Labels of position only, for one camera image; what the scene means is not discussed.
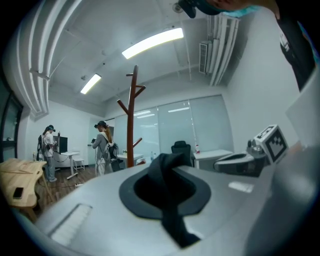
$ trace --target coat rack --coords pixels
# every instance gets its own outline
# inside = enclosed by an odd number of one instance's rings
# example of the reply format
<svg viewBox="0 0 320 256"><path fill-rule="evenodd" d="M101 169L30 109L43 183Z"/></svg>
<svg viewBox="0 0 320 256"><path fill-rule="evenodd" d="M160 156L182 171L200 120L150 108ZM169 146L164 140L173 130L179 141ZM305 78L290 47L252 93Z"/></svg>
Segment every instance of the coat rack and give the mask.
<svg viewBox="0 0 320 256"><path fill-rule="evenodd" d="M138 145L142 138L139 138L134 143L134 111L135 111L135 98L143 92L146 87L144 85L137 85L137 77L138 77L138 66L135 65L133 69L133 73L127 74L127 77L132 77L131 87L130 87L130 95L129 95L129 104L128 109L122 103L120 99L116 102L120 105L123 111L128 115L127 121L127 130L126 130L126 151L127 151L127 167L134 166L134 147Z"/></svg>

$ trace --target person wearing headset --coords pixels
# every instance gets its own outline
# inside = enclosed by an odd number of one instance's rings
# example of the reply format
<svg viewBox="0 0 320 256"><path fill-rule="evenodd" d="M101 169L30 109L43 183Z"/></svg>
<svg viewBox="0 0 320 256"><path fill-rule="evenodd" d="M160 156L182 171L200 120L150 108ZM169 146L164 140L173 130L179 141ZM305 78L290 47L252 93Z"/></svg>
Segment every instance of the person wearing headset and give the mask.
<svg viewBox="0 0 320 256"><path fill-rule="evenodd" d="M95 154L95 175L102 176L113 172L109 148L114 145L109 126L105 121L100 121L94 126L99 134L93 140L92 147L97 149Z"/></svg>
<svg viewBox="0 0 320 256"><path fill-rule="evenodd" d="M316 65L320 62L320 40L316 19L317 8L310 3L290 0L178 0L180 7L194 19L196 8L214 16L250 7L264 7L274 13L280 29L280 47L292 66L301 91Z"/></svg>
<svg viewBox="0 0 320 256"><path fill-rule="evenodd" d="M49 125L45 128L43 134L42 134L42 140L43 140L43 157L46 161L46 168L45 168L45 175L46 178L49 180L49 182L55 182L57 181L57 178L55 177L55 167L53 165L54 163L54 152L53 152L53 145L54 145L54 136L52 135L53 132L56 130L54 129L53 125Z"/></svg>

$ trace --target smartphone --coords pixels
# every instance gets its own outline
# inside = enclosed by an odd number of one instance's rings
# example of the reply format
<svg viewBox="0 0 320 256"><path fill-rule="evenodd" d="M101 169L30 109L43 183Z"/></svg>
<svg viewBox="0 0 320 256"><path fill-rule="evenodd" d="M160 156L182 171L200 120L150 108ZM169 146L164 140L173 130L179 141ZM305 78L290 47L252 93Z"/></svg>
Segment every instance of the smartphone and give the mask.
<svg viewBox="0 0 320 256"><path fill-rule="evenodd" d="M13 198L14 199L21 199L23 191L24 191L23 187L16 187L15 191L13 193Z"/></svg>

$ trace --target water bottle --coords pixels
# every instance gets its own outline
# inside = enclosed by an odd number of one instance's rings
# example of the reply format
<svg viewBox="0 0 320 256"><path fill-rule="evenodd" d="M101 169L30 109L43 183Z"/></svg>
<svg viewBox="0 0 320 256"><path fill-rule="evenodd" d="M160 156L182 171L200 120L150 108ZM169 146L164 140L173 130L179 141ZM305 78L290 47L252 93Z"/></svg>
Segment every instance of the water bottle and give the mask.
<svg viewBox="0 0 320 256"><path fill-rule="evenodd" d="M44 156L42 155L42 150L39 150L39 161L43 161L44 160Z"/></svg>

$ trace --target white cube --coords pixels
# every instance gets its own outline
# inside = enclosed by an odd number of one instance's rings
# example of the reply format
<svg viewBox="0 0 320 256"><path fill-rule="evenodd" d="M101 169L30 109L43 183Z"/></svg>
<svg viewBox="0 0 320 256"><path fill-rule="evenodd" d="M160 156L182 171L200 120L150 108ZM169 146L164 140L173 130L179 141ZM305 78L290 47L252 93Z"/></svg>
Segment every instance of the white cube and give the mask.
<svg viewBox="0 0 320 256"><path fill-rule="evenodd" d="M269 125L254 139L256 144L262 147L271 164L278 163L288 150L286 139L277 124Z"/></svg>

